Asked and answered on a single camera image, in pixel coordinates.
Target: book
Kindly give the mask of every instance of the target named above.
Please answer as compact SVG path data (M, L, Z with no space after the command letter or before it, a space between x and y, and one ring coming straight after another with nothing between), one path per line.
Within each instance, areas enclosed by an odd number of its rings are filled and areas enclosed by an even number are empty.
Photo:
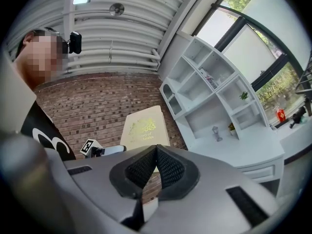
M170 146L164 115L160 106L150 107L126 117L120 144L127 151L151 145Z

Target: black shirt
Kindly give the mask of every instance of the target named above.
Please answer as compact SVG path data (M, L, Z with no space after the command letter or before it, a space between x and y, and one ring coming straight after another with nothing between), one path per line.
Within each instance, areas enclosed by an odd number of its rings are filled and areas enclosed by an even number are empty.
M21 133L38 140L46 148L57 150L63 161L76 159L73 150L37 102L32 105Z

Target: white corrugated ceiling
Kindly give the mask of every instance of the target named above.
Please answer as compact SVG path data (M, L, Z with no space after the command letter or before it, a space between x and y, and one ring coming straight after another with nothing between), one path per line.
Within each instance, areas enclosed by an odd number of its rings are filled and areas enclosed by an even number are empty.
M71 54L68 68L80 70L135 68L156 71L163 36L184 0L90 0L73 6L70 0L30 0L7 36L13 57L19 41L29 30L49 26L66 37L82 34L82 52ZM122 3L123 15L107 10Z

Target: person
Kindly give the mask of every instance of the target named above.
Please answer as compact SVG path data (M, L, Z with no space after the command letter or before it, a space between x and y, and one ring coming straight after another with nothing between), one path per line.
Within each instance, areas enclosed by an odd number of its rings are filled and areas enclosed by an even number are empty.
M58 32L52 28L35 29L20 41L13 66L33 92L37 86L50 81L62 69L67 54L67 42ZM75 159L70 146L36 101L31 106L20 132L33 137L46 148L57 150L62 160Z

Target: hair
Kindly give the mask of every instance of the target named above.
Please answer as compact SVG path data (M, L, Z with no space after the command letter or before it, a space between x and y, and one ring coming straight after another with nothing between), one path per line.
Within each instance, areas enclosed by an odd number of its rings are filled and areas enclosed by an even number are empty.
M27 32L27 34L29 34L31 32L34 33L35 37L44 36L44 34L45 34L45 31L41 30L41 29L31 30L31 31ZM15 55L15 59L19 56L19 54L21 53L21 51L23 49L23 42L24 42L24 39L27 36L27 34L25 34L19 42L19 46L18 46L18 50L17 50L16 55Z

